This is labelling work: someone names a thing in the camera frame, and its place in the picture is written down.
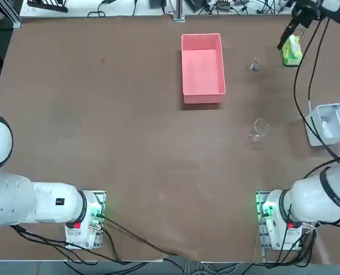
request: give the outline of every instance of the pink container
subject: pink container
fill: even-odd
[[[183,34],[181,62],[185,103],[222,101],[226,89],[219,33]]]

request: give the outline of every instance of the metal bracket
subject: metal bracket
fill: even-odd
[[[0,11],[12,21],[14,29],[21,28],[21,18],[8,0],[0,0]]]
[[[176,0],[175,14],[172,19],[174,22],[185,22],[185,15],[183,14],[183,0]]]
[[[268,262],[267,249],[270,249],[270,250],[272,249],[272,244],[270,242],[270,237],[269,237],[269,233],[267,230],[266,222],[262,216],[262,207],[263,207],[263,204],[267,201],[267,198],[270,192],[271,191],[255,192],[256,211],[258,213],[260,246],[262,248],[263,262]],[[301,244],[299,244],[296,250],[301,250]]]

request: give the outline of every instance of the transparent cup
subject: transparent cup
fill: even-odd
[[[249,130],[248,137],[252,142],[258,142],[269,132],[269,124],[266,119],[259,117],[254,122],[254,127]]]

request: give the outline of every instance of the sticker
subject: sticker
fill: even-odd
[[[65,205],[65,199],[64,198],[57,198],[56,199],[56,205]]]

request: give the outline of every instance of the wooden tabletop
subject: wooden tabletop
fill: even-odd
[[[15,30],[0,81],[0,115],[14,133],[4,170],[32,181],[107,191],[107,214],[194,260],[253,259],[255,191],[290,188],[328,160],[309,146],[292,93],[296,69],[276,49],[289,16],[40,19]],[[305,33],[302,48],[313,32]],[[220,33],[226,95],[183,104],[181,35]],[[300,71],[304,113],[318,39]],[[249,70],[260,59],[259,72]],[[328,28],[313,105],[340,102],[340,26]],[[268,135],[250,144],[265,118]],[[340,144],[332,149],[340,154]],[[27,225],[64,238],[63,225]],[[164,255],[111,228],[125,260]],[[112,256],[109,242],[98,250]],[[98,259],[83,253],[85,259]],[[62,259],[0,228],[0,259]],[[257,247],[255,260],[260,260]],[[340,264],[340,229],[321,227],[314,261]]]

